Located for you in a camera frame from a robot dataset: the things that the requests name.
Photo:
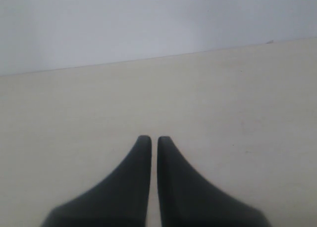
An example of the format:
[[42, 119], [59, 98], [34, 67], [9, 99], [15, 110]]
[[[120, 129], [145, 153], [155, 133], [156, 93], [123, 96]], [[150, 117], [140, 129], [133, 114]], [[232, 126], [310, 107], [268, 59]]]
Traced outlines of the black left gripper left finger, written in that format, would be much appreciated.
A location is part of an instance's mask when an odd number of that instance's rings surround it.
[[151, 166], [152, 141], [141, 135], [112, 173], [82, 195], [52, 209], [42, 226], [146, 226]]

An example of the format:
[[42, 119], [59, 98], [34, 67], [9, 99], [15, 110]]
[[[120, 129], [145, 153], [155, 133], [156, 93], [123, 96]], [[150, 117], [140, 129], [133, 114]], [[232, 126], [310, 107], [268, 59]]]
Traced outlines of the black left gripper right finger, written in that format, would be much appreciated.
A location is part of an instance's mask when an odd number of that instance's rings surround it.
[[169, 136], [158, 138], [157, 182], [163, 227], [269, 227], [259, 210], [200, 175]]

